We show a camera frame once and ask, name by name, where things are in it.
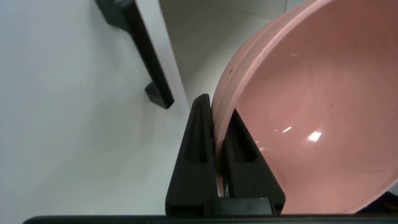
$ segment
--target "white floor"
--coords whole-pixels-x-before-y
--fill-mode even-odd
[[[228,62],[269,22],[260,16],[201,1],[160,1],[188,102],[202,93],[213,98]]]

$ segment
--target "black holder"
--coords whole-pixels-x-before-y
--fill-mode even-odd
[[[285,194],[237,111],[223,144],[221,175],[226,197],[218,197],[212,138],[210,99],[204,94],[192,104],[166,196],[166,215],[279,215]]]
[[[170,108],[174,98],[135,0],[96,0],[96,3],[109,25],[125,30],[133,39],[152,79],[145,88],[151,102]]]

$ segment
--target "pink bowl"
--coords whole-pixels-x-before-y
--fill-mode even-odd
[[[213,99],[236,108],[286,194],[283,213],[353,213],[398,178],[398,1],[307,1],[263,27]]]

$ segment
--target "black clamp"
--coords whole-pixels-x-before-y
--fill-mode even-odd
[[[280,215],[285,194],[238,112],[233,113],[223,144],[224,197],[218,196],[212,137],[210,100],[202,95],[192,104],[166,196],[166,215]]]

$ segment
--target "black bar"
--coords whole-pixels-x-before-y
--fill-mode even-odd
[[[398,216],[392,215],[302,215],[282,217],[224,217],[224,218],[170,218],[165,216],[52,216],[34,217],[26,220],[24,224],[182,224],[182,223],[398,223]]]
[[[96,2],[108,24],[130,34],[152,79],[145,89],[149,99],[168,109],[174,103],[174,98],[135,0]]]

